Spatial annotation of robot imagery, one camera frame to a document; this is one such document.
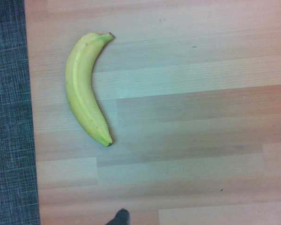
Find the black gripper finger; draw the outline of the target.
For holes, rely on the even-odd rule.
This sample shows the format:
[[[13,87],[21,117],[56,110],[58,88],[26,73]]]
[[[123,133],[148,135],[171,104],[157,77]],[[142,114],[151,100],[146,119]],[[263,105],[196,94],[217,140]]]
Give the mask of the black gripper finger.
[[[120,209],[115,217],[106,225],[130,225],[130,213],[126,209]]]

